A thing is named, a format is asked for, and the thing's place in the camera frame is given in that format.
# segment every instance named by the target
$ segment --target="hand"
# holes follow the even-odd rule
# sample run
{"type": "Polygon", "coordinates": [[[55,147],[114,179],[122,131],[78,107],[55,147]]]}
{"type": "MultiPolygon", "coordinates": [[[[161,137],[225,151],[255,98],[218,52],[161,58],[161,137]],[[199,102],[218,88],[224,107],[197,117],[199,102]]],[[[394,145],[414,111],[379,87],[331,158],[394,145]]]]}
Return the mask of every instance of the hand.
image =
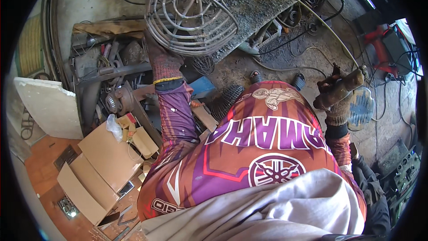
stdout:
{"type": "Polygon", "coordinates": [[[148,58],[153,70],[153,84],[183,78],[180,67],[183,57],[165,50],[156,42],[148,30],[143,31],[142,41],[147,43],[148,58]]]}
{"type": "MultiPolygon", "coordinates": [[[[336,82],[343,78],[344,74],[336,64],[333,68],[333,73],[327,79],[317,83],[318,90],[321,94],[328,93],[334,89],[336,82]]],[[[327,118],[325,123],[330,126],[342,126],[345,125],[348,121],[350,115],[350,100],[352,98],[352,93],[347,97],[342,99],[340,102],[332,105],[329,110],[325,110],[327,118]]]]}

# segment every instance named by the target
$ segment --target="work glove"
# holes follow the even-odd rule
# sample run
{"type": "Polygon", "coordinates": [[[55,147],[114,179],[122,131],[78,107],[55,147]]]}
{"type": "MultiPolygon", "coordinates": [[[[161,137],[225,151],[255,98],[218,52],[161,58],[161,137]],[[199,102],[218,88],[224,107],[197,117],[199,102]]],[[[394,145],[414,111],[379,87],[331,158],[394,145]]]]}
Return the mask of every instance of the work glove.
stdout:
{"type": "MultiPolygon", "coordinates": [[[[340,67],[336,64],[333,67],[333,73],[327,79],[317,83],[318,90],[321,94],[328,93],[331,91],[336,82],[342,77],[346,76],[341,70],[340,67]]],[[[327,118],[325,124],[330,126],[342,126],[348,122],[350,116],[350,100],[352,98],[352,93],[350,93],[346,98],[342,99],[340,102],[332,105],[329,110],[325,110],[327,118]]]]}
{"type": "Polygon", "coordinates": [[[148,58],[153,70],[153,84],[183,78],[180,67],[183,57],[169,50],[165,50],[156,42],[148,30],[143,31],[148,47],[148,58]]]}

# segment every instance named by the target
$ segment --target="purple and orange jersey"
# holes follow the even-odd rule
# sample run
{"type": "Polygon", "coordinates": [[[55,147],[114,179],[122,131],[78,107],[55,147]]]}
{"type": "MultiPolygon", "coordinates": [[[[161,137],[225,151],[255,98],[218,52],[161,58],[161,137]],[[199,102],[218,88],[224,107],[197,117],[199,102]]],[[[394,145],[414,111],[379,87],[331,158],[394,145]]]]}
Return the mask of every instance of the purple and orange jersey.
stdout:
{"type": "Polygon", "coordinates": [[[349,154],[349,134],[328,140],[331,151],[310,105],[294,87],[280,81],[251,85],[201,143],[189,106],[191,91],[185,83],[157,91],[164,143],[140,190],[141,221],[320,168],[351,185],[366,216],[361,190],[333,156],[349,154]]]}

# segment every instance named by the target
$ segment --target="white board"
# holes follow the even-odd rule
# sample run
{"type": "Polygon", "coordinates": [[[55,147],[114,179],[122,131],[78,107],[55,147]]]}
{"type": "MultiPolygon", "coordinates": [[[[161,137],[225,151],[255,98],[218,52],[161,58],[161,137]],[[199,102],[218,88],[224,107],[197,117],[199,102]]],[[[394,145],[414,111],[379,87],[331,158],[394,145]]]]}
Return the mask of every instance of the white board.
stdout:
{"type": "Polygon", "coordinates": [[[46,134],[83,139],[76,94],[50,80],[15,77],[14,84],[24,106],[46,134]]]}

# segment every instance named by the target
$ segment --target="sandal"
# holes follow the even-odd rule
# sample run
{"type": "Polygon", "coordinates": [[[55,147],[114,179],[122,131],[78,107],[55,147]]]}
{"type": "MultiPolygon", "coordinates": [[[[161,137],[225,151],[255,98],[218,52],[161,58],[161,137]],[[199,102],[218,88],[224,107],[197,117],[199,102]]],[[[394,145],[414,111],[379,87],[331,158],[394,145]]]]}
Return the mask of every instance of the sandal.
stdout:
{"type": "Polygon", "coordinates": [[[255,84],[255,83],[259,83],[261,81],[263,81],[260,72],[257,70],[254,70],[250,75],[249,75],[249,80],[251,82],[251,84],[255,84]]]}
{"type": "Polygon", "coordinates": [[[297,91],[301,91],[305,84],[305,76],[302,73],[298,73],[291,83],[291,85],[295,87],[297,91]]]}

